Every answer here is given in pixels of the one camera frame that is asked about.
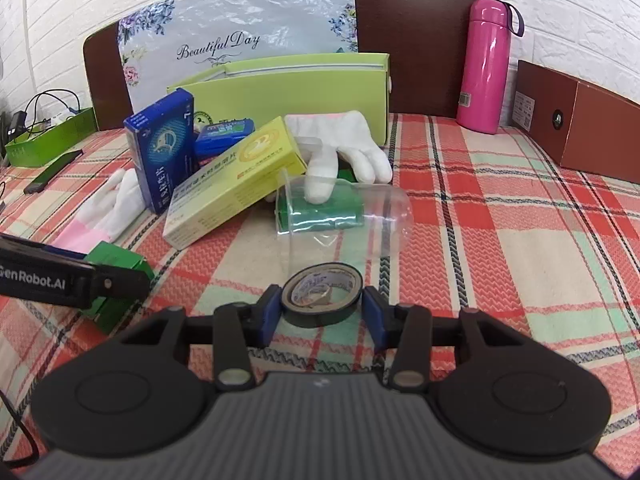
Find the black electrical tape roll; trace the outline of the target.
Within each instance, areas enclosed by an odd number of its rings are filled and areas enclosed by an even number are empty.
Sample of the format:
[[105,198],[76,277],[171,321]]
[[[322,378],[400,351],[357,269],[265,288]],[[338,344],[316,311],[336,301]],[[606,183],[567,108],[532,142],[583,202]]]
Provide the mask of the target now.
[[301,328],[341,323],[356,311],[362,289],[362,275],[349,264],[308,266],[295,273],[282,288],[283,316]]

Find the clear plastic cup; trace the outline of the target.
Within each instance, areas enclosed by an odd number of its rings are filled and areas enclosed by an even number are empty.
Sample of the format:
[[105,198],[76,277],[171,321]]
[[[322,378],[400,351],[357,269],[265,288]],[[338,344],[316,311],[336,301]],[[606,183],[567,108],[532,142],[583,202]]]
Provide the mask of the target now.
[[[304,176],[282,174],[278,189],[303,188]],[[409,197],[389,184],[362,184],[336,179],[336,186],[349,186],[364,203],[363,225],[346,230],[281,233],[277,227],[282,270],[287,276],[320,263],[341,262],[361,273],[384,258],[399,256],[409,243],[414,220]]]

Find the yellow medicine box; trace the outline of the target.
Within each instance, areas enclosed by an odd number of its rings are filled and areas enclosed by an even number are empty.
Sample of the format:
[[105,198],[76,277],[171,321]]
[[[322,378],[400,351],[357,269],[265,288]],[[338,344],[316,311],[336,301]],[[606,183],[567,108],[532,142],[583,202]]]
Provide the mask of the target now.
[[267,122],[220,154],[172,193],[163,238],[183,250],[254,205],[282,184],[282,174],[306,172],[306,164],[281,117]]

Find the dark blue medicine box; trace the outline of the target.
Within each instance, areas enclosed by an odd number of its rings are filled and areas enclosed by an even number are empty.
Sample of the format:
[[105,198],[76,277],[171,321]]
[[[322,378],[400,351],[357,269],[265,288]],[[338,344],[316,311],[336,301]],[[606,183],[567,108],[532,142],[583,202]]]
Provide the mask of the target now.
[[124,120],[145,205],[162,214],[175,188],[198,170],[194,97],[183,88]]

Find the white glove left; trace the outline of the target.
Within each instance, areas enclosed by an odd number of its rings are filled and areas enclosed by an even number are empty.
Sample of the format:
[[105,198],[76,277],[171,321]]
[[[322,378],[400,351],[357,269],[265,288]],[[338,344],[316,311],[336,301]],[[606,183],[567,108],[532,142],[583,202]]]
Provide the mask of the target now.
[[52,242],[56,248],[88,254],[101,242],[117,240],[145,210],[134,169],[119,169],[83,203]]

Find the white glove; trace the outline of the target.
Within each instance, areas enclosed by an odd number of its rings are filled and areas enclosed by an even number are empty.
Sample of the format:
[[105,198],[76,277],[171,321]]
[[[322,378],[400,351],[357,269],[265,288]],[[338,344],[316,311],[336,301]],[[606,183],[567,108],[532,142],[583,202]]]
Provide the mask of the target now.
[[83,203],[52,242],[56,248],[88,254],[101,242],[117,240],[145,210],[134,169],[119,169]]
[[341,158],[352,167],[356,181],[387,184],[393,170],[382,148],[371,136],[358,110],[341,114],[289,114],[285,125],[306,162],[305,200],[323,204],[332,195]]

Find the black phone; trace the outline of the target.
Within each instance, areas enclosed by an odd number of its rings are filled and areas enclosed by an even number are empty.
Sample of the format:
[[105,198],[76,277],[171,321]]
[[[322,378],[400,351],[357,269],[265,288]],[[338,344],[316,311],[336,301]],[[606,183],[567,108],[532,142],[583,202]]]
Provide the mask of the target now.
[[83,150],[76,150],[58,156],[54,162],[51,162],[46,169],[43,169],[40,174],[24,188],[24,194],[29,195],[42,192],[61,171],[82,154],[84,154]]

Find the green plastic tray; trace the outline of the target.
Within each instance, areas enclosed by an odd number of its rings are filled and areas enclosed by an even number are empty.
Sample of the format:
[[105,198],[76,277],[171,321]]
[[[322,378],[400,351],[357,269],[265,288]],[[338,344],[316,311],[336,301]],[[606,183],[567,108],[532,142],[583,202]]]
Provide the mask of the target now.
[[95,132],[96,118],[88,107],[43,132],[25,131],[8,143],[6,158],[14,167],[42,167]]

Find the plaid bed sheet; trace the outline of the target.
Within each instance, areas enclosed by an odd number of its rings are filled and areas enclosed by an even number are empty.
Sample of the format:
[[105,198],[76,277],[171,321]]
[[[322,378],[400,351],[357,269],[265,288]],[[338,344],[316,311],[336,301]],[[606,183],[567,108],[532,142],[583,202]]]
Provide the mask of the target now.
[[[108,177],[131,167],[122,130],[83,144],[84,156],[40,194],[23,193],[39,170],[2,174],[1,232],[51,243]],[[639,467],[639,185],[554,166],[515,129],[484,136],[419,115],[390,120],[390,159],[414,223],[398,258],[360,270],[367,282],[438,316],[484,310],[596,374],[612,399],[597,454],[631,474]],[[183,252],[163,240],[164,217],[142,214],[116,243],[142,255],[156,281],[116,326],[174,304],[209,314],[285,282],[278,258],[268,261],[279,248],[273,213],[260,202]],[[357,318],[318,330],[281,322],[271,346],[252,351],[256,375],[382,364]],[[1,297],[1,391],[28,420],[36,382],[103,339],[77,311]]]

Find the green box under glove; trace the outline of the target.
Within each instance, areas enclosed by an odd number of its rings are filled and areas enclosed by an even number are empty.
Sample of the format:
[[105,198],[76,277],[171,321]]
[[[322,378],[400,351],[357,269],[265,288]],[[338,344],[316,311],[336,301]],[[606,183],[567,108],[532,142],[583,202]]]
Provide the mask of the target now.
[[281,188],[276,199],[277,227],[281,233],[320,232],[359,228],[364,203],[349,186],[336,186],[322,204],[305,200],[303,188]]

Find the blue mentos tin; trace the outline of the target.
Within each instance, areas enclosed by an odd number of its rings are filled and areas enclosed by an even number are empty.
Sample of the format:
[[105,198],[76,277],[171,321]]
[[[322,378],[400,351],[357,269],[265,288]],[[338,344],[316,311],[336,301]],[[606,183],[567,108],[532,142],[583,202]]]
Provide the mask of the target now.
[[224,120],[201,128],[194,142],[198,159],[208,159],[227,151],[255,131],[250,118]]

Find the white glove right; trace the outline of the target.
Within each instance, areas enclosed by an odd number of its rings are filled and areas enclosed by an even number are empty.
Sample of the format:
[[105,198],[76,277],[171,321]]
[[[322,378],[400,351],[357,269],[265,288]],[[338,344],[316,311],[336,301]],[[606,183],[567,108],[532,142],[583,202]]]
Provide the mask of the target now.
[[341,158],[352,167],[356,181],[387,184],[393,170],[382,148],[371,136],[358,110],[341,114],[289,114],[285,125],[306,162],[305,200],[323,204],[332,195]]

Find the pink thermos bottle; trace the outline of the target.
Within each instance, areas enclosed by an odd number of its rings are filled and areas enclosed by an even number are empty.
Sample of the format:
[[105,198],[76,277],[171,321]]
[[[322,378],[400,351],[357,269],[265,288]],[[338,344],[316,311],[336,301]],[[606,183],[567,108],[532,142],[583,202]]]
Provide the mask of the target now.
[[502,0],[472,3],[457,110],[460,126],[480,133],[497,132],[511,39],[523,36],[524,32],[524,18],[511,3]]

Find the green cardboard shoe box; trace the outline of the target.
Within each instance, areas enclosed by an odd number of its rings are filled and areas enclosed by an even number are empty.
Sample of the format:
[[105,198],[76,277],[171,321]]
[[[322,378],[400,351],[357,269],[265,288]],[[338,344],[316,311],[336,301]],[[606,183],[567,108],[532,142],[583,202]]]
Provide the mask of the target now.
[[288,114],[359,110],[378,145],[387,138],[390,56],[321,53],[252,58],[219,65],[168,87],[194,97],[211,124],[250,118],[256,127]]

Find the floral plastic bag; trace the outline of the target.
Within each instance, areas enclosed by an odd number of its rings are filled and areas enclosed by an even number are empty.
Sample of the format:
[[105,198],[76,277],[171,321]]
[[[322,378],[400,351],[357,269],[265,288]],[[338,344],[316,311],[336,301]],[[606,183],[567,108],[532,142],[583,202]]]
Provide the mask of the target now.
[[121,18],[117,45],[133,110],[211,67],[358,49],[355,0],[158,0]]

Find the brown cardboard box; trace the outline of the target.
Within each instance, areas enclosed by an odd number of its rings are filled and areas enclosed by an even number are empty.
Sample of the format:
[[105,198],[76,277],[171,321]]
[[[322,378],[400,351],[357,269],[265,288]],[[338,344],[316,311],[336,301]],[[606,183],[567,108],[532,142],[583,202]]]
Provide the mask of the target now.
[[640,180],[640,108],[617,93],[520,61],[511,122],[561,167]]

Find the brown wooden headboard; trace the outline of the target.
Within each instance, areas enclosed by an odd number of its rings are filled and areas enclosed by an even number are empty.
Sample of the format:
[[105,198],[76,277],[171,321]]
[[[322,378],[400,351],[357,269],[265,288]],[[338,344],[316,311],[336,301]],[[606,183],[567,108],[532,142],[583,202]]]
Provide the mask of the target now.
[[[355,52],[390,56],[392,110],[454,116],[474,1],[355,0]],[[94,32],[84,43],[90,98],[103,129],[119,127],[135,112],[120,62],[118,22]]]

